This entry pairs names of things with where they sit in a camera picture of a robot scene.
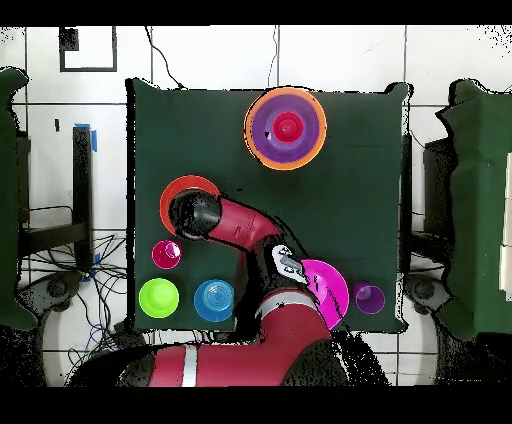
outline green fabric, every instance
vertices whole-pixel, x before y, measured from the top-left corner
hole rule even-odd
[[[441,113],[453,132],[458,165],[451,177],[455,246],[448,288],[455,296],[438,313],[458,338],[511,333],[512,302],[499,289],[507,153],[512,151],[512,96],[454,85]]]
[[[16,68],[0,68],[0,324],[30,330],[36,318],[22,308],[14,291],[18,276],[18,157],[16,122],[11,112],[12,97],[28,78]]]
[[[234,285],[237,251],[183,241],[176,268],[160,270],[151,260],[153,245],[172,239],[159,218],[160,195],[169,182],[188,174],[203,176],[230,198],[282,218],[308,253],[336,267],[350,288],[360,280],[380,286],[387,302],[377,315],[359,312],[351,299],[346,322],[353,330],[402,329],[395,302],[406,84],[390,86],[386,94],[313,93],[327,117],[324,147],[302,168],[274,171],[251,156],[243,138],[245,115],[261,91],[165,91],[132,82],[135,293],[144,282],[162,277],[180,294],[178,309],[164,319],[148,317],[132,299],[137,329],[233,329],[233,320],[204,321],[193,297],[205,280],[220,278]]]

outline electrical cable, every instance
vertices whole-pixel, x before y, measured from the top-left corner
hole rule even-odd
[[[170,71],[169,71],[169,64],[167,63],[167,59],[165,58],[165,55],[162,53],[162,51],[156,47],[154,44],[153,44],[153,41],[151,40],[151,35],[149,35],[149,30],[148,30],[148,27],[145,26],[144,29],[146,30],[146,35],[148,36],[148,40],[149,40],[149,45],[155,49],[158,53],[160,53],[160,56],[162,56],[162,59],[164,60],[165,62],[165,69],[167,70],[167,75],[169,75],[171,77],[171,79],[178,85],[178,88],[181,90],[182,88],[187,88],[185,87],[181,82],[178,82],[176,80],[176,78],[174,78]]]

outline magenta cup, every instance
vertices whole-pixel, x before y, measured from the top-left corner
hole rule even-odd
[[[174,268],[181,259],[181,246],[172,240],[159,241],[153,247],[151,257],[158,268]]]
[[[382,290],[370,283],[357,283],[354,286],[354,297],[359,310],[367,315],[378,314],[386,304]]]

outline cup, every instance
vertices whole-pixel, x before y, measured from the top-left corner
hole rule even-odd
[[[378,314],[386,304],[383,291],[366,282],[360,282],[354,286],[354,297],[358,309],[366,315]]]
[[[181,246],[176,241],[162,240],[151,251],[153,263],[161,269],[172,269],[181,259]]]
[[[202,283],[194,295],[194,307],[201,318],[209,322],[221,322],[233,312],[234,290],[224,280],[208,280]]]
[[[147,281],[139,291],[139,305],[151,318],[168,317],[178,307],[179,300],[177,287],[164,278]]]

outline green cup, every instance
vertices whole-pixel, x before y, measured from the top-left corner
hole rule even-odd
[[[166,318],[171,315],[180,301],[176,286],[165,278],[147,281],[139,291],[139,305],[151,318]]]

